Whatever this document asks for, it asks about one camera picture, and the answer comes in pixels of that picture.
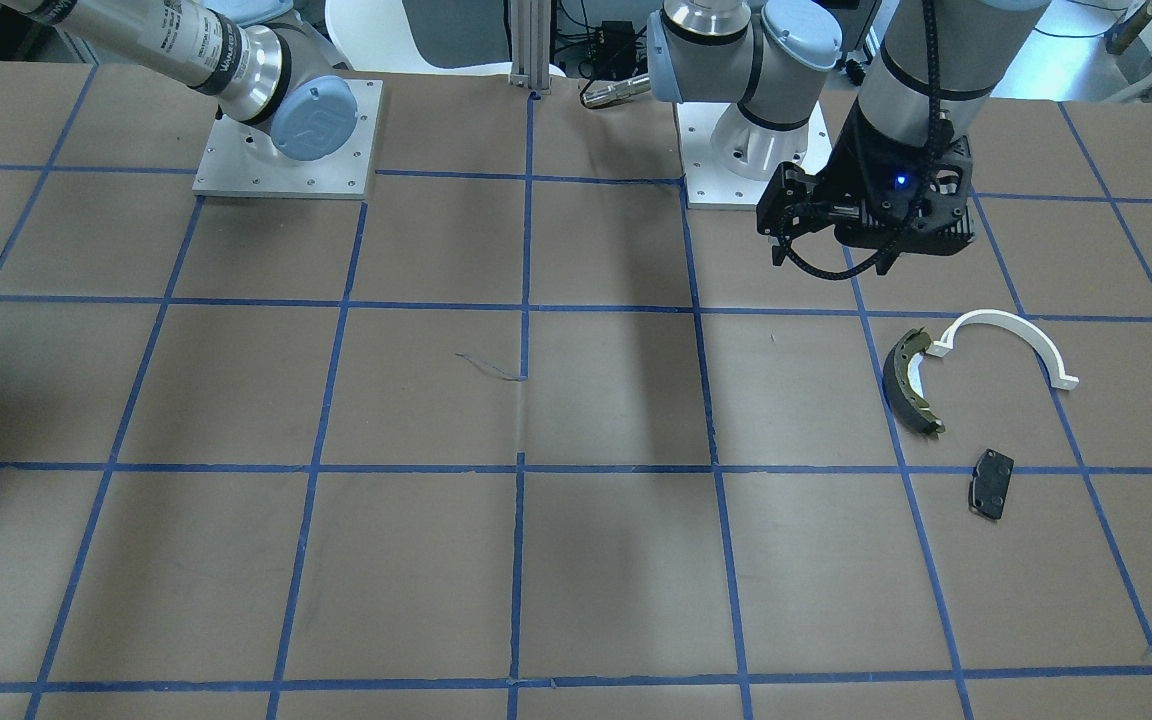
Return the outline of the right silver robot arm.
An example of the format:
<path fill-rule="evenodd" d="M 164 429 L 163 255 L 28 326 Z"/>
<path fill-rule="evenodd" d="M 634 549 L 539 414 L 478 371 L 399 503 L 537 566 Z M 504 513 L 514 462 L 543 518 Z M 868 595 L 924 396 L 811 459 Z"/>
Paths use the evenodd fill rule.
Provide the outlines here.
<path fill-rule="evenodd" d="M 223 14 L 241 8 L 238 1 L 6 6 L 214 97 L 225 118 L 265 132 L 294 161 L 333 154 L 358 124 L 358 103 L 339 74 L 346 59 L 293 1 L 276 1 L 250 23 Z"/>

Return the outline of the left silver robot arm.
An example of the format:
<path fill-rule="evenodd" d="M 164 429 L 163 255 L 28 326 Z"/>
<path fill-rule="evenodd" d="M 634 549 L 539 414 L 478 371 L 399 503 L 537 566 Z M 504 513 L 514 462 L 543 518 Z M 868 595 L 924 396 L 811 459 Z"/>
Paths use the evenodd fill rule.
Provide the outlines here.
<path fill-rule="evenodd" d="M 722 103 L 717 149 L 764 179 L 756 229 L 774 265 L 827 281 L 878 274 L 905 253 L 952 256 L 973 241 L 970 124 L 1047 10 L 1044 1 L 901 1 L 826 164 L 803 137 L 844 56 L 835 15 L 814 1 L 666 1 L 645 26 L 664 103 Z"/>

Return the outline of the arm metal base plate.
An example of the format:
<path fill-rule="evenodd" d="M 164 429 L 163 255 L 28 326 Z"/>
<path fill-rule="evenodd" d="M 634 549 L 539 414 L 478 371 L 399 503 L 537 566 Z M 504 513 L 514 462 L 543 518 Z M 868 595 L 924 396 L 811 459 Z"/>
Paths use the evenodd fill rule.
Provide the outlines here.
<path fill-rule="evenodd" d="M 384 83 L 321 76 L 285 96 L 266 129 L 212 123 L 195 194 L 242 199 L 364 200 Z"/>
<path fill-rule="evenodd" d="M 778 165 L 791 161 L 817 174 L 832 150 L 819 104 L 791 131 L 755 126 L 732 103 L 677 104 L 675 114 L 690 209 L 755 209 Z"/>

